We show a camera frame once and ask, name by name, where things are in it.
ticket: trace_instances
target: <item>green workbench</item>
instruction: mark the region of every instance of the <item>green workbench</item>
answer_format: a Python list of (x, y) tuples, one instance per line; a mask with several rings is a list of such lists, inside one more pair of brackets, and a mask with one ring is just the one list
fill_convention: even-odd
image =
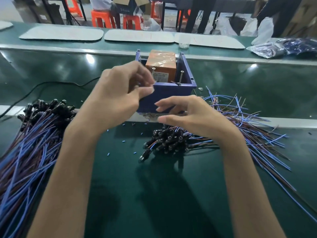
[[(17, 36), (33, 24), (18, 23), (10, 29)], [(6, 35), (0, 32), (0, 42)], [(38, 41), (7, 37), (12, 45), (41, 45)], [(64, 47), (63, 42), (45, 42), (48, 47)], [(103, 48), (134, 52), (151, 49), (179, 52), (176, 44), (67, 43), (72, 48)], [(214, 52), (214, 48), (190, 47), (187, 54)], [(216, 50), (226, 57), (225, 50)], [(134, 59), (133, 54), (85, 54), (71, 51), (19, 50), (0, 46), (0, 108), (10, 105), (43, 81), (73, 81), (83, 84), (98, 77), (101, 71)], [(230, 57), (238, 57), (230, 51)], [(292, 172), (278, 167), (301, 194), (317, 207), (317, 159), (315, 129), (303, 129), (303, 122), (317, 119), (317, 67), (288, 63), (217, 61), (202, 57), (188, 59), (196, 80), (197, 95), (207, 96), (207, 85), (213, 93), (246, 98), (249, 112), (262, 111), (261, 116), (291, 118), (297, 128), (280, 128), (285, 163)], [(20, 102), (24, 106), (37, 99), (66, 99), (77, 108), (89, 95), (93, 83), (85, 88), (69, 85), (44, 85)], [(20, 121), (15, 117), (0, 120), (0, 154), (11, 143)], [(99, 140), (88, 204), (85, 237), (233, 237), (232, 225), (219, 150), (192, 151), (184, 156), (152, 154), (144, 164), (138, 163), (143, 143), (150, 139), (157, 123), (137, 122), (117, 126)], [(269, 200), (288, 238), (317, 237), (315, 224), (284, 191), (260, 168), (258, 169)]]

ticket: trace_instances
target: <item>cardboard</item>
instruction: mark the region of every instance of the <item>cardboard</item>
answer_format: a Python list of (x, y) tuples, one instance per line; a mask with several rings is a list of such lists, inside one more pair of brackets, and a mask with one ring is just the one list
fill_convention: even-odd
[[(130, 0), (113, 0), (114, 3), (128, 5)], [(145, 5), (149, 3), (149, 0), (135, 0), (138, 6)]]
[(156, 82), (175, 81), (176, 57), (173, 52), (152, 50), (145, 65), (152, 73), (155, 67), (153, 78)]

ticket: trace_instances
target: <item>right hand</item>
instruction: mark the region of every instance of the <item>right hand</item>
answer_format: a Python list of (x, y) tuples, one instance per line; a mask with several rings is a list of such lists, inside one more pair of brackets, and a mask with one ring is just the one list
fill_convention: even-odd
[[(242, 133), (230, 120), (196, 95), (171, 96), (161, 99), (155, 105), (158, 106), (157, 112), (175, 106), (169, 115), (158, 118), (159, 123), (182, 127), (195, 135), (213, 139), (219, 145), (232, 136), (244, 139)], [(180, 111), (187, 111), (187, 115), (175, 115)]]

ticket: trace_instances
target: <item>floor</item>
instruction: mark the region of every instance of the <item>floor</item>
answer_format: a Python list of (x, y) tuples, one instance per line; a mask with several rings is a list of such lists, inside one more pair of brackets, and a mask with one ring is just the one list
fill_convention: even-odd
[[(0, 0), (0, 20), (6, 20), (6, 21), (23, 21), (20, 14), (12, 4), (13, 0)], [(65, 10), (61, 4), (60, 1), (49, 1), (50, 3), (56, 3), (60, 5), (60, 13), (62, 18), (65, 20), (66, 15), (65, 15)], [(92, 7), (90, 4), (83, 4), (84, 12), (87, 18), (87, 23), (84, 22), (83, 18), (80, 18), (78, 16), (75, 16), (75, 18), (81, 23), (82, 25), (85, 26), (92, 26), (91, 23), (91, 10)], [(176, 24), (176, 15), (177, 11), (175, 10), (165, 10), (165, 18), (164, 18), (164, 31), (170, 31), (170, 32), (176, 32), (175, 29), (175, 24)], [(231, 13), (221, 13), (220, 17), (226, 17), (226, 16), (231, 16)], [(206, 27), (205, 34), (209, 34), (209, 32), (212, 29), (212, 21), (214, 19), (215, 12), (212, 12), (210, 17), (209, 17), (209, 23)], [(246, 20), (250, 19), (250, 14), (238, 14), (238, 16), (245, 18)], [(195, 26), (193, 28), (193, 33), (197, 32), (198, 26), (200, 24), (200, 19), (196, 20)], [(182, 30), (185, 29), (186, 22), (183, 22), (182, 25)]]

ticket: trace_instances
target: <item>screw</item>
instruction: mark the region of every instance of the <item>screw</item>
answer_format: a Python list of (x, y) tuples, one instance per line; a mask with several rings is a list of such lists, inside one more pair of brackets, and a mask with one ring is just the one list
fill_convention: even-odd
[(180, 71), (180, 79), (179, 79), (179, 85), (181, 85), (181, 82), (182, 82), (182, 78), (183, 78), (183, 74), (184, 74), (184, 71)]

